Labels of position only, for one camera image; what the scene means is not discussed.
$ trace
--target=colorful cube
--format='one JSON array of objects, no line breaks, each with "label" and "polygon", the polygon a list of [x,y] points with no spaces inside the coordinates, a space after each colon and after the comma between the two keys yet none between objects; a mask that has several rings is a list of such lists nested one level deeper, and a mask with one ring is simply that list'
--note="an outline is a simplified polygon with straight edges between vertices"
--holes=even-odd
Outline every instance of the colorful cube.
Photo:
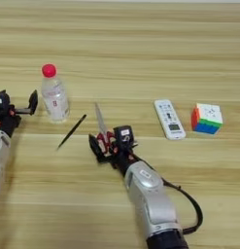
[{"label": "colorful cube", "polygon": [[223,125],[223,116],[218,105],[196,104],[191,115],[192,129],[215,134]]}]

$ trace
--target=wood grain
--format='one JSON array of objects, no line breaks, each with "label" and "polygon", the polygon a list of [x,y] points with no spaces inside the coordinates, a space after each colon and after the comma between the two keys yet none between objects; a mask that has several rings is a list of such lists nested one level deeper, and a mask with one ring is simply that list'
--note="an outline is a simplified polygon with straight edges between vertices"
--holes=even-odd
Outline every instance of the wood grain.
[{"label": "wood grain", "polygon": [[[89,149],[94,101],[108,128],[132,125],[136,153],[201,204],[189,248],[240,249],[240,5],[0,1],[0,89],[24,106],[47,62],[66,82],[70,118],[51,124],[42,99],[23,117],[0,194],[0,249],[147,248],[121,176]],[[158,98],[173,101],[187,139],[165,139]],[[217,135],[191,131],[196,102],[221,105]],[[193,224],[189,203],[167,191]]]}]

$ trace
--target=white remote control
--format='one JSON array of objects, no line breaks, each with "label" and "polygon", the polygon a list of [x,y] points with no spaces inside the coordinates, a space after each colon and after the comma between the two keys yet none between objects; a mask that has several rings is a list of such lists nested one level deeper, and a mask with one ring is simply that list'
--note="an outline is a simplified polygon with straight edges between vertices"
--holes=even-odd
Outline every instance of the white remote control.
[{"label": "white remote control", "polygon": [[168,139],[177,140],[186,137],[186,132],[170,100],[156,100],[154,107]]}]

